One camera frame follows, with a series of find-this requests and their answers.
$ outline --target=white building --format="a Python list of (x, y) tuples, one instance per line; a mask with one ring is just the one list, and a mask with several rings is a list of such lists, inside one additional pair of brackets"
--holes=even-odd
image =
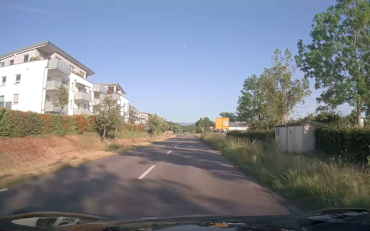
[(130, 101), (125, 98), (126, 92), (122, 89), (119, 83), (96, 83), (94, 84), (94, 100), (93, 109), (94, 113), (97, 112), (102, 100), (105, 96), (111, 96), (113, 99), (117, 100), (121, 105), (121, 113), (125, 115), (125, 122), (129, 122), (129, 108)]
[(248, 130), (248, 125), (245, 124), (244, 122), (229, 122), (228, 130), (246, 131)]
[(58, 87), (69, 89), (62, 113), (91, 114), (94, 75), (88, 67), (49, 41), (0, 55), (0, 106), (12, 110), (59, 113), (52, 104)]
[(315, 149), (314, 130), (325, 126), (311, 120), (282, 124), (275, 127), (275, 143), (281, 152), (304, 153)]

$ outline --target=yellow sign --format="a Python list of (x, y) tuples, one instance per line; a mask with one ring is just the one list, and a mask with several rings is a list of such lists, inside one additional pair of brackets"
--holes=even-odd
[(229, 129), (229, 118), (216, 118), (215, 129)]

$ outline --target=asphalt road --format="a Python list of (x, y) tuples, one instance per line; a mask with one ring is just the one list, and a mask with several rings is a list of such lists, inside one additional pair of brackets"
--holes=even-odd
[(121, 219), (290, 213), (218, 152), (184, 135), (0, 192), (0, 217), (41, 211)]

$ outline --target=blue sky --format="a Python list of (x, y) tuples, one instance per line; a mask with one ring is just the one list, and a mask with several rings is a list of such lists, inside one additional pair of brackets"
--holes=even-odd
[[(333, 4), (0, 0), (0, 55), (49, 40), (93, 70), (91, 82), (120, 83), (138, 110), (189, 123), (234, 112), (244, 79), (269, 67), (276, 48), (295, 55), (298, 39), (310, 41), (313, 16)], [(308, 99), (320, 94), (313, 84)], [(295, 114), (316, 108), (305, 106)]]

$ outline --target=dry grass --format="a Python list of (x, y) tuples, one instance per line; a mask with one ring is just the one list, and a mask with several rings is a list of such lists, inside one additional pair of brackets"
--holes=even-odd
[(273, 141), (250, 142), (217, 134), (203, 134), (200, 139), (304, 210), (370, 208), (370, 159), (361, 166), (337, 158), (324, 161), (283, 154)]
[(0, 138), (0, 189), (36, 179), (55, 170), (66, 169), (87, 161), (115, 154), (109, 146), (123, 146), (120, 151), (136, 145), (149, 145), (173, 136), (105, 140), (96, 134), (74, 134), (66, 137)]

